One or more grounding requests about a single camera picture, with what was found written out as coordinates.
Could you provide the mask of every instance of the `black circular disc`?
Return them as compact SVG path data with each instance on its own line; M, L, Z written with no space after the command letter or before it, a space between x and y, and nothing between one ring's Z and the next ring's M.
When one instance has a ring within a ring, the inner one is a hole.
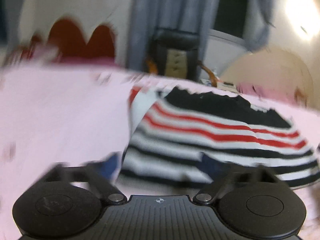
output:
M257 182L224 195L219 201L218 213L231 229L244 236L278 239L300 229L306 208L290 189Z
M27 190L14 203L17 226L41 238L67 237L98 218L100 200L90 191L63 182L47 182Z

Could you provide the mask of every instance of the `beige round chair back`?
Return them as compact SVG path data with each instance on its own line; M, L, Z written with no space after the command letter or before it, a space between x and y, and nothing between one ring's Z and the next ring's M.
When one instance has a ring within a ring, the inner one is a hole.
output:
M314 107L313 82L307 65L296 55L277 47L246 53L220 77L225 82L248 82L293 95L299 88Z

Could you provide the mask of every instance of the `light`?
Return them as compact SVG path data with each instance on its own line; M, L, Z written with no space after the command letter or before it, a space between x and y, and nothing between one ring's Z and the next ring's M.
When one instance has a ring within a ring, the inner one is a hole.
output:
M320 16L313 0L288 0L286 13L299 36L310 40L320 30Z

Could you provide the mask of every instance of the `crosshair symbol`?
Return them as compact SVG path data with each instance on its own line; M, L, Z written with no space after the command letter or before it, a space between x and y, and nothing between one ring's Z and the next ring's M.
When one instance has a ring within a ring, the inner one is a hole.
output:
M157 201L158 203L162 203L164 202L165 200L163 198L157 198L155 201Z

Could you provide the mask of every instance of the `red stripe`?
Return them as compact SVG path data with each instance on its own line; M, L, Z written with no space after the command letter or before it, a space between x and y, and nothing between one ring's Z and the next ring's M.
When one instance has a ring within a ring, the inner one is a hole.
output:
M180 119L180 120L184 120L184 121L196 121L196 122L200 122L200 123L205 123L205 124L211 125L216 128L230 129L230 130L247 130L247 131L252 131L254 133L266 133L266 134L272 134L272 135L279 136L279 137L288 137L288 138L296 138L299 136L299 133L297 131L295 131L294 133L291 133L291 134L281 133L281 132L271 132L271 131L268 131L265 129L252 129L252 128L245 126L245 125L228 125L228 124L212 122L207 119L204 119L201 117L195 117L195 116L191 116L191 115L171 114L171 113L167 112L166 110L164 110L158 103L154 104L152 106L152 108L155 109L158 113L165 115L165 116L168 116L168 117L172 117L172 118Z
M131 107L132 102L134 101L134 99L136 98L136 96L138 95L138 93L140 92L140 90L142 89L142 87L133 87L130 91L130 96L129 96L129 106Z
M148 121L148 123L154 128L159 128L161 130L168 130L168 131L177 131L181 133L197 134L197 135L207 137L216 142L256 142L261 145L268 145L268 146L274 146L274 147L287 147L287 148L289 147L296 150L301 149L307 144L305 140L297 144L289 144L289 143L279 142L275 140L259 139L250 135L220 135L220 134L209 133L207 131L197 129L197 128L174 127L172 125L165 125L165 124L154 121L148 113L145 114L145 116L143 117L143 120Z

